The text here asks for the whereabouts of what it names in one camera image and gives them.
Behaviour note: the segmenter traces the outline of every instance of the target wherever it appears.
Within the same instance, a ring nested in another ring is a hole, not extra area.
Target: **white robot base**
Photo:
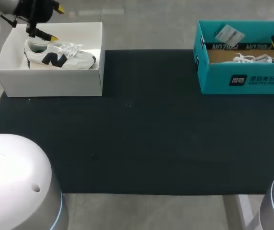
[[[68,218],[43,150],[29,139],[0,134],[0,230],[67,230]]]

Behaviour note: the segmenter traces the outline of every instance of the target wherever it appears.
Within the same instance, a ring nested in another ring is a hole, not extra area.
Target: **shoe sole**
[[[51,66],[51,65],[46,65],[46,64],[38,64],[38,63],[33,63],[33,62],[29,62],[28,67],[30,69],[40,69],[40,70],[50,70],[50,69],[61,69],[61,70],[66,70],[66,69],[62,69],[60,67],[56,67],[56,66]]]

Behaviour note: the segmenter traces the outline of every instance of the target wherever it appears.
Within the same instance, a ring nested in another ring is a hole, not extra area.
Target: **shoe box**
[[[96,63],[88,70],[29,69],[24,42],[26,25],[18,24],[0,53],[0,82],[8,97],[102,96],[105,45],[102,23],[45,23],[37,28],[60,41],[81,44]]]
[[[234,46],[217,39],[226,27],[244,36]],[[274,63],[233,62],[237,53],[274,58],[274,22],[199,21],[194,43],[194,60],[204,94],[274,94]]]

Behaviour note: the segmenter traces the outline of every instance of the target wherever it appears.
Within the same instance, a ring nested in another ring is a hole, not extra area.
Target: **new balance sneaker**
[[[81,45],[67,42],[42,45],[27,40],[24,48],[30,69],[89,69],[96,61]]]
[[[244,56],[237,53],[238,56],[234,57],[233,61],[226,61],[224,63],[274,63],[274,57],[269,55],[261,55],[259,57],[254,56]]]

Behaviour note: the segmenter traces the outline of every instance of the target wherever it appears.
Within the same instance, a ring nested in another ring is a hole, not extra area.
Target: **white shoe box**
[[[19,24],[6,39],[0,54],[0,82],[8,97],[102,96],[105,45],[102,23],[46,23],[37,28],[60,41],[81,44],[95,55],[88,70],[28,69],[24,42],[26,25]],[[39,38],[34,41],[45,43]]]

